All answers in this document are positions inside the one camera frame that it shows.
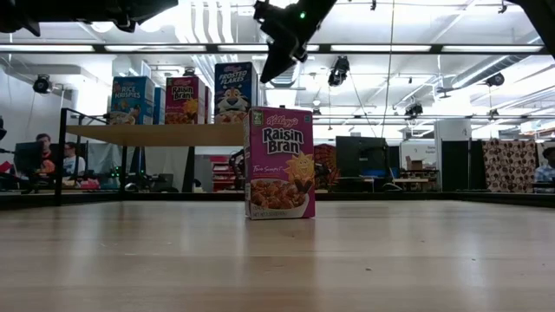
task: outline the person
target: person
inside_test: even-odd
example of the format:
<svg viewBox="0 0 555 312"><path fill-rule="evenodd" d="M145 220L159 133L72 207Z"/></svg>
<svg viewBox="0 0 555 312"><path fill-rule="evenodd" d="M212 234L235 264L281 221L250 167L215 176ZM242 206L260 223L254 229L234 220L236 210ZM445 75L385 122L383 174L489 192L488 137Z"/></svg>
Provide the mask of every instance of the person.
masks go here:
<svg viewBox="0 0 555 312"><path fill-rule="evenodd" d="M75 172L75 161L77 160L77 155L75 151L77 149L77 145L74 142L66 143L63 155L65 158L63 159L63 171L66 174L71 175ZM79 163L77 165L77 175L82 176L85 174L85 168L87 164L85 163L85 159L83 157L79 157Z"/></svg>
<svg viewBox="0 0 555 312"><path fill-rule="evenodd" d="M543 155L547 159L547 164L539 166L534 174L534 182L536 183L554 183L555 182L555 147L548 147L544 150ZM536 188L536 192L555 192L555 189Z"/></svg>
<svg viewBox="0 0 555 312"><path fill-rule="evenodd" d="M50 136L46 133L40 133L36 136L36 141L42 143L42 163L38 173L54 173L56 165L54 160L52 160L52 151L50 151Z"/></svg>

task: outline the wooden surface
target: wooden surface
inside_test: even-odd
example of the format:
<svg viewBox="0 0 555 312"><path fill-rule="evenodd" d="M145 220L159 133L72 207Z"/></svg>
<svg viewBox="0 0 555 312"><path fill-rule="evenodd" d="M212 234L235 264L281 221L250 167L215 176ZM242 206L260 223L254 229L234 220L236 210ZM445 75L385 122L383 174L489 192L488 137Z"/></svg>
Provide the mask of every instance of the wooden surface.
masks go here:
<svg viewBox="0 0 555 312"><path fill-rule="evenodd" d="M68 126L68 133L119 146L242 146L243 125Z"/></svg>
<svg viewBox="0 0 555 312"><path fill-rule="evenodd" d="M555 211L325 202L0 211L0 311L555 311Z"/></svg>

